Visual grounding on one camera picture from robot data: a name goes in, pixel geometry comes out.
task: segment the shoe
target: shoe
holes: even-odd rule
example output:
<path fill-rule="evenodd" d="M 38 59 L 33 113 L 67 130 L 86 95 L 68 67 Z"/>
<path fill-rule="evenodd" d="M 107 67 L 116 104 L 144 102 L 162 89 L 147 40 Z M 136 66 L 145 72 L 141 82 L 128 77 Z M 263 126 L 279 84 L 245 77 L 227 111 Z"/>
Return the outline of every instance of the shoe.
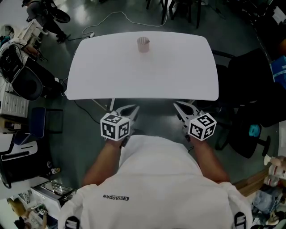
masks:
<path fill-rule="evenodd" d="M 58 44 L 61 44 L 61 43 L 63 43 L 63 42 L 65 42 L 66 41 L 66 39 L 68 39 L 69 37 L 70 37 L 71 35 L 64 35 L 64 36 L 62 36 L 62 37 L 60 37 L 58 40 L 57 40 L 57 42 L 58 42 Z"/>
<path fill-rule="evenodd" d="M 272 157 L 269 157 L 269 156 L 266 154 L 265 157 L 264 157 L 264 165 L 267 165 L 267 164 L 270 162 L 271 158 L 272 158 Z"/>

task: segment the cable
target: cable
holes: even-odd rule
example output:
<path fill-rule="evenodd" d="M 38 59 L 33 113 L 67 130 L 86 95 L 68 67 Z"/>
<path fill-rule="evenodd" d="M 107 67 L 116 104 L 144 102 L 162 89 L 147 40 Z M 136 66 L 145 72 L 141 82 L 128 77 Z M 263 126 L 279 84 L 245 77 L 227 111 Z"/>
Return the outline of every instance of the cable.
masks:
<path fill-rule="evenodd" d="M 68 79 L 68 77 L 67 77 L 67 78 L 65 78 L 64 80 L 63 80 L 63 79 L 60 79 L 59 81 L 62 81 L 62 82 L 61 82 L 61 85 L 62 85 L 62 84 L 65 84 L 65 86 L 67 87 L 66 83 L 64 83 L 64 81 L 65 81 L 65 80 L 67 80 L 67 79 Z"/>
<path fill-rule="evenodd" d="M 73 100 L 73 101 L 75 102 L 75 104 L 76 104 L 80 109 L 82 109 L 82 110 L 84 110 L 86 113 L 88 113 L 88 115 L 91 117 L 91 119 L 92 119 L 94 122 L 96 122 L 97 124 L 100 125 L 100 123 L 99 123 L 98 121 L 96 121 L 86 109 L 84 109 L 83 107 L 81 107 L 80 105 L 78 105 L 75 100 Z"/>
<path fill-rule="evenodd" d="M 67 39 L 68 41 L 74 41 L 74 40 L 80 40 L 80 39 L 85 39 L 89 38 L 89 36 L 83 37 L 83 38 L 74 38 L 74 39 Z"/>
<path fill-rule="evenodd" d="M 148 25 L 148 24 L 143 24 L 143 23 L 138 23 L 138 22 L 133 22 L 133 21 L 131 21 L 128 17 L 127 17 L 127 15 L 124 13 L 124 12 L 122 12 L 122 11 L 116 11 L 116 12 L 113 12 L 113 13 L 111 13 L 111 14 L 114 14 L 114 13 L 123 13 L 124 14 L 124 16 L 125 16 L 125 18 L 128 20 L 128 21 L 130 21 L 131 23 L 133 23 L 133 24 L 137 24 L 137 25 L 145 25 L 145 26 L 152 26 L 152 27 L 161 27 L 161 26 L 163 26 L 163 25 L 165 25 L 165 23 L 166 23 L 166 21 L 167 21 L 167 16 L 168 16 L 168 14 L 166 13 L 166 19 L 165 19 L 165 22 L 163 23 L 163 24 L 161 24 L 161 25 Z M 109 14 L 105 19 L 103 19 L 101 22 L 99 22 L 97 25 L 91 25 L 91 26 L 88 26 L 88 27 L 86 27 L 82 32 L 81 32 L 81 34 L 82 35 L 86 35 L 86 34 L 91 34 L 91 33 L 94 33 L 94 32 L 87 32 L 87 33 L 84 33 L 85 32 L 85 30 L 87 30 L 88 28 L 91 28 L 91 27 L 96 27 L 96 26 L 99 26 L 101 23 L 103 23 L 111 14 Z"/>
<path fill-rule="evenodd" d="M 191 146 L 191 148 L 189 148 L 188 153 L 189 153 L 192 149 L 194 149 L 194 146 Z"/>

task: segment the paper cup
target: paper cup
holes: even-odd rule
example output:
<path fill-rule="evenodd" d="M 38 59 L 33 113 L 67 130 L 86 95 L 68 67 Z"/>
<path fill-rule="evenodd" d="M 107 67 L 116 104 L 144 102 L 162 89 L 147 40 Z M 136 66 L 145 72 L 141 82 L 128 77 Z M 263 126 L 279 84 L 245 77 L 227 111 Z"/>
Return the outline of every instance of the paper cup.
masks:
<path fill-rule="evenodd" d="M 138 50 L 139 52 L 148 52 L 149 51 L 149 39 L 146 37 L 140 37 L 137 39 Z"/>

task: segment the desk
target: desk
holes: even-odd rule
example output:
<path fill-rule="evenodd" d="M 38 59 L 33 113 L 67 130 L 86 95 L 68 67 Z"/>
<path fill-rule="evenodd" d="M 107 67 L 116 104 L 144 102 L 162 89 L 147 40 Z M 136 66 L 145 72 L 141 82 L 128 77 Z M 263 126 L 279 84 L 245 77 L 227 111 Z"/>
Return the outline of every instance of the desk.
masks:
<path fill-rule="evenodd" d="M 148 37 L 140 53 L 137 38 Z M 83 40 L 71 64 L 67 98 L 176 98 L 216 100 L 218 76 L 204 37 L 130 32 Z"/>

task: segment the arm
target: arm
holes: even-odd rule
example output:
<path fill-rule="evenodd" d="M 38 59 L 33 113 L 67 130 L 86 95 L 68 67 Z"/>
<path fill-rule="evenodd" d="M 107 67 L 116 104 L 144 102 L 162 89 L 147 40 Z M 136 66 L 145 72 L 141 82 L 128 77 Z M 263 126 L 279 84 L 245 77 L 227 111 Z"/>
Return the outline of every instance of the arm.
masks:
<path fill-rule="evenodd" d="M 44 216 L 43 216 L 43 224 L 42 224 L 42 229 L 45 229 L 46 228 L 46 217 L 47 217 L 47 212 L 45 212 Z"/>
<path fill-rule="evenodd" d="M 217 183 L 229 182 L 228 174 L 223 169 L 208 143 L 194 137 L 191 137 L 191 143 L 193 144 L 202 175 Z"/>
<path fill-rule="evenodd" d="M 121 141 L 106 140 L 96 161 L 85 174 L 83 186 L 100 185 L 116 173 L 120 158 L 120 145 Z"/>
<path fill-rule="evenodd" d="M 29 214 L 31 213 L 31 211 L 32 211 L 32 209 L 31 209 L 31 208 L 28 208 L 23 216 L 25 216 L 25 217 L 28 218 L 28 217 L 29 217 Z"/>
<path fill-rule="evenodd" d="M 32 47 L 31 45 L 26 45 L 23 48 L 23 51 L 27 54 L 33 54 L 33 55 L 39 55 L 39 52 L 37 51 L 37 49 L 35 49 L 34 47 Z"/>

